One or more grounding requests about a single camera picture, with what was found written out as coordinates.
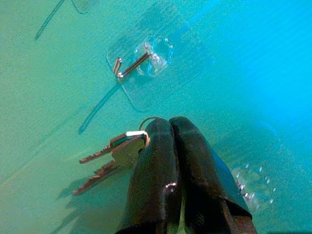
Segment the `keys with white fob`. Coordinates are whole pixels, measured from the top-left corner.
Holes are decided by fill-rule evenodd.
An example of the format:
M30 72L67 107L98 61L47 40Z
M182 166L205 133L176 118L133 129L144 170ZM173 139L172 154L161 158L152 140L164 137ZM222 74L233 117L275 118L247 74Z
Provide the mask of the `keys with white fob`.
M94 171L94 175L78 189L74 190L73 194L80 195L111 175L117 173L119 170L132 168L139 158L140 151L150 142L148 133L141 128L146 121L155 118L156 117L146 118L141 122L137 131L127 131L118 135L111 139L109 144L101 151L79 160L81 164L84 164L106 154L111 154L112 156L112 159L109 162L103 164L100 169Z

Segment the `clear adhesive metal hook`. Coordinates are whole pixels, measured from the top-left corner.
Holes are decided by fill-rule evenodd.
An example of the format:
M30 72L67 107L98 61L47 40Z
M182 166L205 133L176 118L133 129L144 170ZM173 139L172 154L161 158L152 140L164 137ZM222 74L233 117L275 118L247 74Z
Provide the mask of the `clear adhesive metal hook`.
M147 112L191 80L185 53L180 40L148 35L117 40L106 59L132 106Z
M99 3L100 0L71 0L75 10L79 14L87 14L92 12L93 8Z
M231 169L231 173L252 213L263 212L273 206L277 186L262 166L237 164Z

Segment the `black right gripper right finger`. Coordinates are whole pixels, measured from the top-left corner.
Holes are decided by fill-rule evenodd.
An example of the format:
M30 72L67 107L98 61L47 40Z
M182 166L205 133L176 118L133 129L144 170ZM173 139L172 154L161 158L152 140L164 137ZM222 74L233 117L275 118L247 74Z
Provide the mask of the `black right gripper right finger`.
M183 184L186 234L257 234L231 171L200 130L186 117L173 117Z

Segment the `green wall board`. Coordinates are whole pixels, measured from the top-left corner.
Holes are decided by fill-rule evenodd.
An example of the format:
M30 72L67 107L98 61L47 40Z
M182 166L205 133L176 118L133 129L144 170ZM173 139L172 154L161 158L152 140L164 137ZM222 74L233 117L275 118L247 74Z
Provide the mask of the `green wall board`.
M312 0L0 0L0 234L115 234L130 171L72 191L110 159L79 159L149 116L188 117L231 169L277 186L259 234L312 234ZM106 62L155 23L186 49L191 80L137 111Z

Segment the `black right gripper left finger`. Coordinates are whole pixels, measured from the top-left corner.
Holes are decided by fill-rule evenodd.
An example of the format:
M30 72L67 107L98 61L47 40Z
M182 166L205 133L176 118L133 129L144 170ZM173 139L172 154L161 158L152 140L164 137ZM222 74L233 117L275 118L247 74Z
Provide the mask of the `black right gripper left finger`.
M132 170L116 234L176 234L182 184L173 129L169 121L158 118L145 131L150 141Z

